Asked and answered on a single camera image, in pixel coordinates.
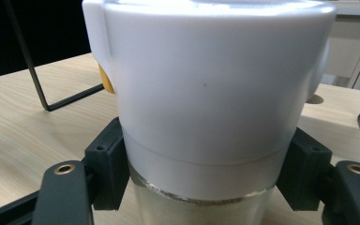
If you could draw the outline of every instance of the white surface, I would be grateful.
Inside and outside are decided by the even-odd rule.
[[[104,44],[94,37],[105,36],[109,45],[92,51],[98,61],[105,52],[96,49],[110,51],[108,75],[139,174],[199,200],[274,185],[304,102],[320,80],[315,76],[335,19],[330,5],[270,16],[101,6],[107,33],[90,41]],[[88,25],[89,32],[103,30]]]

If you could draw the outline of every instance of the white container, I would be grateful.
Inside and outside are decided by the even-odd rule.
[[[83,11],[141,177],[203,201],[274,186],[323,75],[332,5],[84,0]]]

